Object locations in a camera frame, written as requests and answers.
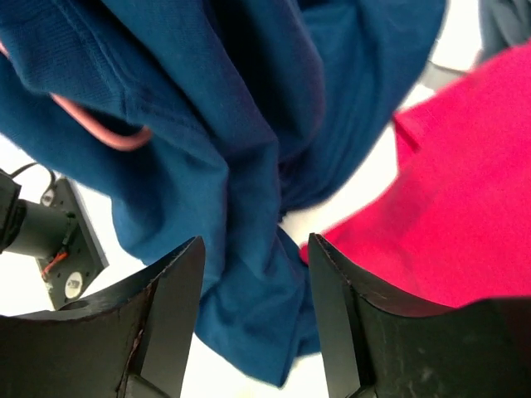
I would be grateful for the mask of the pink wire hanger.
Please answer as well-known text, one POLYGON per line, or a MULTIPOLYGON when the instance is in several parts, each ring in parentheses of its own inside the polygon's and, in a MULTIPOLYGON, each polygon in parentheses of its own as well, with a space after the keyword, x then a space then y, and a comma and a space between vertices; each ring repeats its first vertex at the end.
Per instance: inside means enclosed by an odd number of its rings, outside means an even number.
POLYGON ((121 135, 108 129, 86 109, 83 109, 69 99, 53 93, 47 96, 49 97, 48 101, 52 100, 56 104, 56 107, 62 108, 64 113, 69 114, 72 119, 95 139, 115 150, 122 152, 134 151, 143 147, 152 137, 152 132, 147 126, 143 126, 139 131, 131 135, 121 135))

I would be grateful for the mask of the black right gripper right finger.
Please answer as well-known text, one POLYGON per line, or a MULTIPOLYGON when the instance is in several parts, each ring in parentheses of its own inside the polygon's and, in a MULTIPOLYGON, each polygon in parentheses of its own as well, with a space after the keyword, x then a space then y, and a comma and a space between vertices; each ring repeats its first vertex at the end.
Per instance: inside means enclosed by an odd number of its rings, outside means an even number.
POLYGON ((367 272, 321 235, 308 249, 330 396, 529 396, 528 298, 449 308, 367 272))

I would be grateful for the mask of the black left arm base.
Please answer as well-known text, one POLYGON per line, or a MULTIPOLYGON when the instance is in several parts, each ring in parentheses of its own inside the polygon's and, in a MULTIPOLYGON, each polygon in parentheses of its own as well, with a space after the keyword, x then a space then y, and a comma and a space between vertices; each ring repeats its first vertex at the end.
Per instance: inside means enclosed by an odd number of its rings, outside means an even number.
POLYGON ((73 184, 49 172, 38 203, 20 198, 15 177, 1 172, 1 251, 34 258, 53 308, 80 299, 108 261, 73 184))

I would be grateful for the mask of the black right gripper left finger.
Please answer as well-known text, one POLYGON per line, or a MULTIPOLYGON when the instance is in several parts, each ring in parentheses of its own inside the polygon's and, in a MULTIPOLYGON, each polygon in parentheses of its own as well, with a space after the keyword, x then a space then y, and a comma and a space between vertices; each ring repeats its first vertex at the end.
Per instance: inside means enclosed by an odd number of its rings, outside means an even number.
POLYGON ((2 396, 180 396, 204 265, 195 237, 58 311, 2 317, 2 396))

